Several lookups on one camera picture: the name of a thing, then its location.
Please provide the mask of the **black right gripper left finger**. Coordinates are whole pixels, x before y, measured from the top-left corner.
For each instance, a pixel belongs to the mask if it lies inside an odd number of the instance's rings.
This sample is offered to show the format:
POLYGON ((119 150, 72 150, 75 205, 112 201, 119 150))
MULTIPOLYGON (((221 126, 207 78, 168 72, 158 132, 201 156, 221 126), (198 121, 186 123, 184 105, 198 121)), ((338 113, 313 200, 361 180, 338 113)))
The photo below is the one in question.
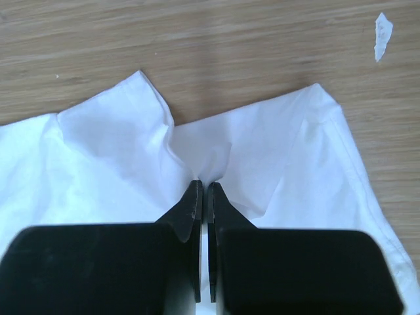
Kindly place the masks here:
POLYGON ((203 185, 155 222, 31 226, 1 260, 2 314, 194 314, 203 185))

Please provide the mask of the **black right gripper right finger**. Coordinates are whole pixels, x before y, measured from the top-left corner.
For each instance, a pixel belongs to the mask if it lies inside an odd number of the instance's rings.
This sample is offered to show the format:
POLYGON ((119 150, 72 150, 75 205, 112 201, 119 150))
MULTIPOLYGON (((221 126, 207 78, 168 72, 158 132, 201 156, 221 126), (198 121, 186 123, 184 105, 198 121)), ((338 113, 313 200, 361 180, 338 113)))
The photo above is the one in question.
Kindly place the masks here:
POLYGON ((209 287, 217 314, 401 314, 384 255, 356 230, 257 228, 214 182, 209 287))

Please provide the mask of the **white t-shirt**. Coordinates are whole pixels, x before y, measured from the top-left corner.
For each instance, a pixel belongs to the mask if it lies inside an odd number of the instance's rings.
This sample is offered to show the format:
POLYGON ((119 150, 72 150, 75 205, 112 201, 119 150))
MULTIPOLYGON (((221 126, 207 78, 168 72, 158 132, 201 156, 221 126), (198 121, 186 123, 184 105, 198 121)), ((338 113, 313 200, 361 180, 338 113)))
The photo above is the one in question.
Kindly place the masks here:
POLYGON ((1 250, 33 225, 153 221, 194 179, 218 180, 258 227, 368 233, 404 312, 419 313, 415 267, 340 105, 319 84, 175 126, 136 72, 68 110, 2 126, 1 250))

